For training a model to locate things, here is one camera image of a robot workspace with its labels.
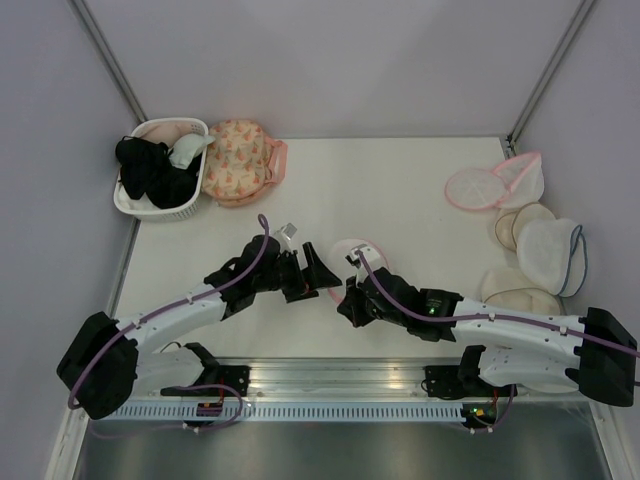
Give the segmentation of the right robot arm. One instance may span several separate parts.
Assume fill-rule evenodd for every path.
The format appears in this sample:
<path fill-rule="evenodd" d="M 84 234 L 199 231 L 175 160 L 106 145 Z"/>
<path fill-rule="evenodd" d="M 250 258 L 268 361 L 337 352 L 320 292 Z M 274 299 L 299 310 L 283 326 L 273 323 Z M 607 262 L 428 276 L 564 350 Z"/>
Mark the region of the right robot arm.
<path fill-rule="evenodd" d="M 577 391 L 615 407 L 634 403 L 638 343 L 604 309 L 591 307 L 584 316 L 513 312 L 418 289 L 380 268 L 349 278 L 337 311 L 355 327 L 381 320 L 428 342 L 463 345 L 456 381 L 469 395 L 517 384 L 545 393 Z"/>

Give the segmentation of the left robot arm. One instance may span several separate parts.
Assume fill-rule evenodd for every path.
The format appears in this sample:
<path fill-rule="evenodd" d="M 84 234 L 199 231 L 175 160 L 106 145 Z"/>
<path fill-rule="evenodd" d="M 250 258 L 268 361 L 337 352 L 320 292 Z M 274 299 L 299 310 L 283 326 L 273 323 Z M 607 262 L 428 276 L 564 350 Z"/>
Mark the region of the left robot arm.
<path fill-rule="evenodd" d="M 212 353 L 198 342 L 172 351 L 167 345 L 247 309 L 259 293 L 279 291 L 292 303 L 340 284 L 311 243 L 289 250 L 272 236 L 257 235 L 239 256 L 153 311 L 121 319 L 103 311 L 89 316 L 56 374 L 69 390 L 71 408 L 93 420 L 111 415 L 131 396 L 221 396 L 228 377 Z"/>

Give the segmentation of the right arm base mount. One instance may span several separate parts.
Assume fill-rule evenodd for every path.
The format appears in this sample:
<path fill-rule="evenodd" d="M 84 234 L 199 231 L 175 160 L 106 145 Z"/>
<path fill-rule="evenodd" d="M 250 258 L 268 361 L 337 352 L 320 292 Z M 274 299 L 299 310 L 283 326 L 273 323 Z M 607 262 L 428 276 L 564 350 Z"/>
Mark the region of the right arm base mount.
<path fill-rule="evenodd" d="M 486 351 L 484 346 L 469 346 L 458 365 L 425 366 L 422 389 L 430 398 L 447 401 L 509 397 L 510 386 L 493 386 L 480 378 L 479 363 Z"/>

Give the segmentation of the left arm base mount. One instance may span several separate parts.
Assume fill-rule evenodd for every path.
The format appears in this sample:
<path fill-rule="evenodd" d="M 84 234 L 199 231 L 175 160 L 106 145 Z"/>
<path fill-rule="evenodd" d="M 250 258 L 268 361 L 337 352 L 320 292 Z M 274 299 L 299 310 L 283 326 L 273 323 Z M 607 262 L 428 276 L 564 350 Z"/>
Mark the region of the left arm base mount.
<path fill-rule="evenodd" d="M 228 390 L 214 388 L 213 384 L 224 385 L 246 397 L 250 383 L 250 367 L 247 365 L 222 365 L 200 343 L 190 342 L 182 345 L 179 351 L 189 351 L 198 358 L 201 371 L 196 379 L 186 387 L 170 386 L 160 390 L 164 397 L 214 397 L 223 399 L 231 395 Z"/>

